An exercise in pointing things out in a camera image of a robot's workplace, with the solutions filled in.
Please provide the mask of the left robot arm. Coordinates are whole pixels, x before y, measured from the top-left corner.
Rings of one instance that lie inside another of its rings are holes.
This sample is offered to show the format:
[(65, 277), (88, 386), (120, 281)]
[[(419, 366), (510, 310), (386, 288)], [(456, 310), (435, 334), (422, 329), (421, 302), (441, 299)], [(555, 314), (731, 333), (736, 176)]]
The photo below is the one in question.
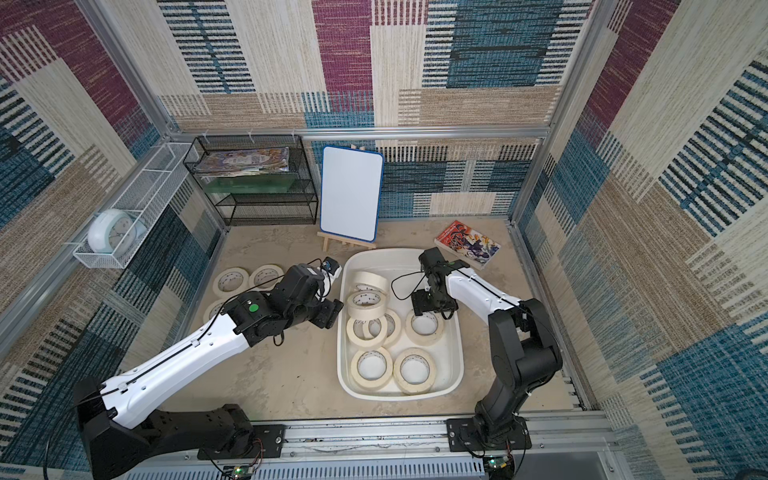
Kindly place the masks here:
[(78, 382), (77, 428), (93, 477), (114, 479), (148, 458), (183, 450), (229, 458), (255, 454), (253, 427), (235, 404), (176, 413), (160, 407), (208, 370), (294, 325), (331, 328), (343, 308), (339, 300), (316, 297), (288, 303), (286, 312), (282, 306), (265, 292), (240, 294), (199, 331), (143, 365), (104, 382)]

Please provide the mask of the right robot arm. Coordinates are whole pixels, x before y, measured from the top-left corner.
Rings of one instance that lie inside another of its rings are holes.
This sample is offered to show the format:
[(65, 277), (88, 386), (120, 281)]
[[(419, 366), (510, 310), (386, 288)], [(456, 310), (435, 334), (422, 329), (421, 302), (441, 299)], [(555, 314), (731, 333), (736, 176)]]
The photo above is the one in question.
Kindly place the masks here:
[(428, 287), (412, 293), (415, 313), (437, 313), (447, 320), (464, 305), (488, 326), (495, 379), (471, 418), (446, 421), (450, 449), (476, 457), (493, 450), (529, 449), (530, 434), (520, 411), (530, 394), (563, 366), (546, 308), (535, 298), (504, 293), (466, 262), (446, 260), (438, 248), (424, 251), (418, 260)]

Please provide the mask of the white plastic storage box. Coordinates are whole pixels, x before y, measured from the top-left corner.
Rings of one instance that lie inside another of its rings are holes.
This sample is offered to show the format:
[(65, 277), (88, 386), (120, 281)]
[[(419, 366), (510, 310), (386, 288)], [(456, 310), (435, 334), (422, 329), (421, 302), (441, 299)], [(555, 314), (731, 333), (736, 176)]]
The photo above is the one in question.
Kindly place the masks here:
[(464, 376), (459, 316), (415, 313), (427, 286), (420, 250), (353, 255), (344, 266), (337, 374), (349, 395), (368, 401), (427, 400), (453, 392)]

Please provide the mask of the red manga book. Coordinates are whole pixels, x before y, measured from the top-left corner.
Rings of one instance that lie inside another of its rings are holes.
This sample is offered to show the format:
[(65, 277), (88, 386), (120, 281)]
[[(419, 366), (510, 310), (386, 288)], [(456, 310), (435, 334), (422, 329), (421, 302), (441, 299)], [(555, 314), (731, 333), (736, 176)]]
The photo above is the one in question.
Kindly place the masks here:
[(486, 267), (501, 250), (496, 241), (458, 220), (438, 234), (434, 243), (476, 269)]

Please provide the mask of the blue framed whiteboard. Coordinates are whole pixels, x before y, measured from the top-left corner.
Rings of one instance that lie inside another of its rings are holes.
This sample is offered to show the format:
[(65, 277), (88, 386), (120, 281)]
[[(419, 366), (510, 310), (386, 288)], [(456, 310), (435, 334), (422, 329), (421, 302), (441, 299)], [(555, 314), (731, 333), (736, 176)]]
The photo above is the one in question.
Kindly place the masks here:
[(320, 229), (374, 242), (384, 157), (378, 152), (336, 146), (326, 146), (322, 153)]

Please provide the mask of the green book on shelf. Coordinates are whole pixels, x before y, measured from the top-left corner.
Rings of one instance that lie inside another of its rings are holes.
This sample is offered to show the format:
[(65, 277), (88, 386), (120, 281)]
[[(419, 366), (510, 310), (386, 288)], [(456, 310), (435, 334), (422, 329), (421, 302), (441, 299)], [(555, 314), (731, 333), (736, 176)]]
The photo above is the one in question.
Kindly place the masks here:
[(209, 177), (203, 190), (209, 194), (280, 194), (288, 192), (297, 179), (293, 174)]

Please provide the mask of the colourful magazine on shelf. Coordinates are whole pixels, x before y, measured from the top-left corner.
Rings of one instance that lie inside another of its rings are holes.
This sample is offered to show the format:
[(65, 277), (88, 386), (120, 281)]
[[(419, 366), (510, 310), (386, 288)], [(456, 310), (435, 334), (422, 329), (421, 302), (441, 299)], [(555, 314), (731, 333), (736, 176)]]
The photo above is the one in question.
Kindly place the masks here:
[(192, 168), (202, 176), (243, 177), (284, 173), (289, 170), (288, 147), (214, 151)]

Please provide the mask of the white alarm clock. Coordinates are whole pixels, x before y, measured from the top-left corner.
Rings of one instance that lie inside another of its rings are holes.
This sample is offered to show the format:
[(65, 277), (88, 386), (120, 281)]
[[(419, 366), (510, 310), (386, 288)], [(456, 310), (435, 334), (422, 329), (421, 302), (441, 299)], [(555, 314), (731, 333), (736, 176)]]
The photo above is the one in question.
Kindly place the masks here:
[(94, 253), (121, 257), (148, 231), (145, 224), (127, 212), (109, 209), (91, 223), (87, 242)]

